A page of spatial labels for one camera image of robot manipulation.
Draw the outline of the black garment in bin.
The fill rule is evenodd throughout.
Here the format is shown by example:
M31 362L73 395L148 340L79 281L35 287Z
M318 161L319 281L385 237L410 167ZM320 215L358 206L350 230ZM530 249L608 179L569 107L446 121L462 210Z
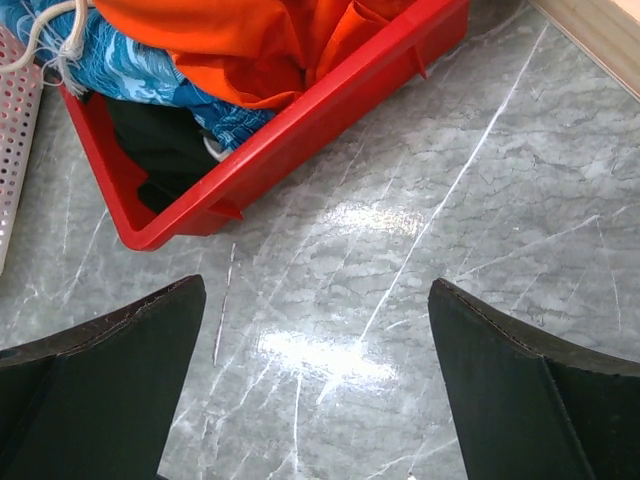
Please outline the black garment in bin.
M219 164L189 110L112 98L105 102L119 147L146 174L137 197L154 213L168 208Z

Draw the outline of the orange drawstring shorts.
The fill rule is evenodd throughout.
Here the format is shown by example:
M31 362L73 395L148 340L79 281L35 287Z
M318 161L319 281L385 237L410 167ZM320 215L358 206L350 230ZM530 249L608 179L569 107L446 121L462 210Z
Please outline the orange drawstring shorts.
M407 1L111 0L117 30L166 51L200 89L252 109L282 110L379 33Z

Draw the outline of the white perforated laundry basket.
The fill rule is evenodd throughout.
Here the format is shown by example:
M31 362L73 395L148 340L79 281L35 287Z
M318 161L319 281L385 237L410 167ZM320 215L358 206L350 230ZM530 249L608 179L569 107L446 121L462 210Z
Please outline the white perforated laundry basket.
M27 64L1 75L1 261L5 262L27 162L35 132L43 85L38 66Z

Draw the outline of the wooden clothes rack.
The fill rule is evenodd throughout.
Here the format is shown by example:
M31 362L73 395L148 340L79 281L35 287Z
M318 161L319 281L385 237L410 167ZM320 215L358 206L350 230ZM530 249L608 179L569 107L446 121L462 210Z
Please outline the wooden clothes rack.
M532 5L639 99L637 0L536 0Z

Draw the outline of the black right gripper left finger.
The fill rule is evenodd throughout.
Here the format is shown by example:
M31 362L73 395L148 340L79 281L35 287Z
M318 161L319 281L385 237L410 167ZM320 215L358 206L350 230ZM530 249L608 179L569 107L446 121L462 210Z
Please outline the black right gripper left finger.
M2 350L2 478L159 478L205 303L191 275Z

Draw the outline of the red plastic bin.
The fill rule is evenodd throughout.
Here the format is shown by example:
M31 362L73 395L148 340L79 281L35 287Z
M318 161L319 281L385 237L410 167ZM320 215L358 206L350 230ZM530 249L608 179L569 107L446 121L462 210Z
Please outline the red plastic bin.
M178 235L208 236L465 37L470 4L416 1L279 113L173 204L141 203L143 170L119 148L105 100L61 95L125 246L153 251Z

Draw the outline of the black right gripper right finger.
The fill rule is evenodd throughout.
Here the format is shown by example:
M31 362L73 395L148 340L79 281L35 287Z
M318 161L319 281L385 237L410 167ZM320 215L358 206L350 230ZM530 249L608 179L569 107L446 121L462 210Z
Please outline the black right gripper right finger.
M445 279L428 311L471 479L636 479L639 365L554 336Z

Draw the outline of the blue leaf-patterned shorts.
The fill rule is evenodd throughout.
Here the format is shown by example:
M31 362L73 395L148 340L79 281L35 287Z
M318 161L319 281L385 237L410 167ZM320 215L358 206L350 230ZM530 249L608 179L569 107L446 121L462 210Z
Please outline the blue leaf-patterned shorts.
M26 47L3 73L38 60L77 97L94 91L116 100L179 107L234 150L275 117L218 99L186 79L163 50L119 32L91 1L3 1L1 24Z

